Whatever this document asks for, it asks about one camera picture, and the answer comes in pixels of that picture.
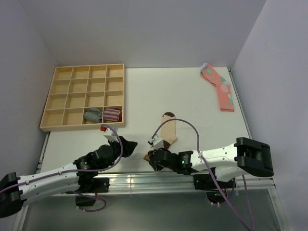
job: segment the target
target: wooden tray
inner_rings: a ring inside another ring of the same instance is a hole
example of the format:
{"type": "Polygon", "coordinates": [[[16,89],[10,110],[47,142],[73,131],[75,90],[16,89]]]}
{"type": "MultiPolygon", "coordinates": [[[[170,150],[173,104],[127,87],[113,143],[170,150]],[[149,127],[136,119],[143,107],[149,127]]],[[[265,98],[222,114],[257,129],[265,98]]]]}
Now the wooden tray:
{"type": "Polygon", "coordinates": [[[43,131],[99,128],[83,118],[90,108],[120,109],[122,121],[103,123],[123,127],[124,64],[56,67],[40,128],[43,131]]]}

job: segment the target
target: gray wall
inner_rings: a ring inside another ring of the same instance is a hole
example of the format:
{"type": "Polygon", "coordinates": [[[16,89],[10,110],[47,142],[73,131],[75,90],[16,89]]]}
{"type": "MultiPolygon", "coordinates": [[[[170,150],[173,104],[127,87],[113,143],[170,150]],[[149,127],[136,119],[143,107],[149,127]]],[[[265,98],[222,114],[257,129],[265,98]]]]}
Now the gray wall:
{"type": "Polygon", "coordinates": [[[234,66],[254,139],[271,145],[292,230],[307,230],[308,2],[268,0],[234,66]]]}
{"type": "MultiPolygon", "coordinates": [[[[45,134],[39,129],[54,61],[16,0],[0,1],[0,178],[36,170],[45,134]]],[[[10,230],[15,216],[0,219],[10,230]]]]}
{"type": "MultiPolygon", "coordinates": [[[[228,205],[211,207],[204,192],[103,196],[105,210],[76,210],[75,198],[49,197],[29,208],[23,231],[245,231],[228,205]]],[[[256,231],[278,231],[267,190],[249,192],[256,231]]],[[[249,222],[246,195],[231,202],[249,222]]],[[[97,202],[95,208],[102,204],[97,202]]]]}
{"type": "Polygon", "coordinates": [[[233,66],[265,0],[20,0],[58,65],[233,66]]]}

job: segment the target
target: tan sock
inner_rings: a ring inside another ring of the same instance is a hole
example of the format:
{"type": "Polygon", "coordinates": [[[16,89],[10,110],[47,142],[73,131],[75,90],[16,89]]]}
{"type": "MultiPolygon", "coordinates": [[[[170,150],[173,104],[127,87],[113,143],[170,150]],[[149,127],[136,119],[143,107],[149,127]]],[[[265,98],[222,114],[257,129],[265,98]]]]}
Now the tan sock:
{"type": "MultiPolygon", "coordinates": [[[[175,118],[175,115],[172,112],[166,112],[163,114],[162,123],[166,120],[175,118]]],[[[164,140],[164,148],[168,149],[170,145],[177,139],[176,135],[176,120],[165,123],[160,130],[160,137],[164,140]]],[[[146,154],[144,160],[149,162],[149,156],[146,154]]]]}

